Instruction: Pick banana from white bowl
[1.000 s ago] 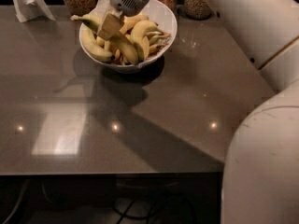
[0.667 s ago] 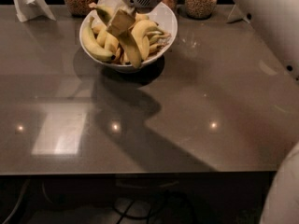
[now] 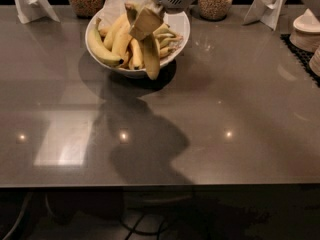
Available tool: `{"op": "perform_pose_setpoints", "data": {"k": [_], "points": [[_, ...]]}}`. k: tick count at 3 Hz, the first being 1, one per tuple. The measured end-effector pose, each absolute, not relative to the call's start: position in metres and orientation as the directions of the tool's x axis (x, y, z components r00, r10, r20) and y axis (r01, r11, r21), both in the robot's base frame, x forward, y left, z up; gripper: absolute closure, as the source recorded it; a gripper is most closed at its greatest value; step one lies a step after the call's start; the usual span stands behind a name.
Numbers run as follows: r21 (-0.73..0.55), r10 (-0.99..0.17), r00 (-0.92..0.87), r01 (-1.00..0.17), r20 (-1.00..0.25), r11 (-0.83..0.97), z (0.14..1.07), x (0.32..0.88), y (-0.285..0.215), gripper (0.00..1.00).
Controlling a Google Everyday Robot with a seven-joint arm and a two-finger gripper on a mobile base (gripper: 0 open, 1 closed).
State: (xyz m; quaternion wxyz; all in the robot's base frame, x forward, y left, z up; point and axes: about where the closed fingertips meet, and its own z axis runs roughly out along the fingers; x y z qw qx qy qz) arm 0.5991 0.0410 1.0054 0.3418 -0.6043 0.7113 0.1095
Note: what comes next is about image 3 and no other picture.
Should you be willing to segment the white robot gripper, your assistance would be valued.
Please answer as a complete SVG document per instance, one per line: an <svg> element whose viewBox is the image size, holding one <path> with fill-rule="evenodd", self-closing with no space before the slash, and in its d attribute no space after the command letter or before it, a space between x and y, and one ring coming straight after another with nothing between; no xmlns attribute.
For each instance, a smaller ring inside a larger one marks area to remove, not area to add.
<svg viewBox="0 0 320 240"><path fill-rule="evenodd" d="M152 0L162 6L166 12L182 12L196 0ZM163 18L153 10L143 7L140 10L133 9L129 13L129 34L141 41L152 34L163 24Z"/></svg>

